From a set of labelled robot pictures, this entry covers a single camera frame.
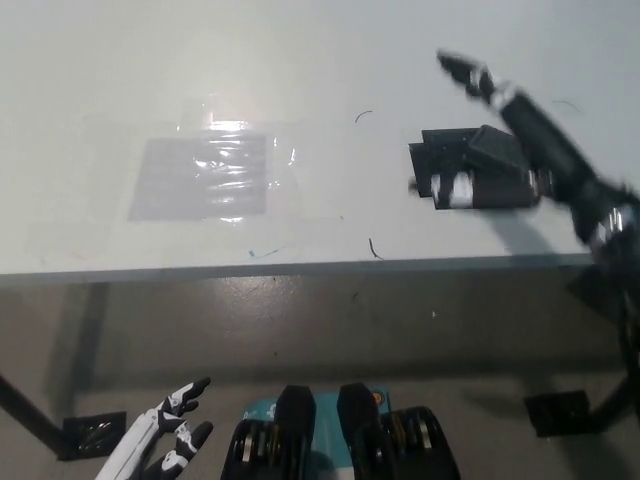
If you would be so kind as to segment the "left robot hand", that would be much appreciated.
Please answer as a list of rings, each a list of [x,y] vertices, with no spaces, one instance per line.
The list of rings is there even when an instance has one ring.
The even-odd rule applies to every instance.
[[[174,391],[156,407],[139,415],[116,445],[96,478],[176,479],[194,459],[213,431],[204,421],[193,428],[184,414],[198,407],[197,398],[210,385],[205,377]],[[152,465],[147,462],[158,440],[173,434],[175,446]]]

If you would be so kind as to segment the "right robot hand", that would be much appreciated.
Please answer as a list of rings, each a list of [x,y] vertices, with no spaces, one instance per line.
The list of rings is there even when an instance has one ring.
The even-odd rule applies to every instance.
[[[598,195],[602,182],[568,137],[517,85],[478,60],[441,50],[442,70],[505,125],[432,129],[409,146],[411,193],[438,210],[514,210],[548,197],[571,205]]]

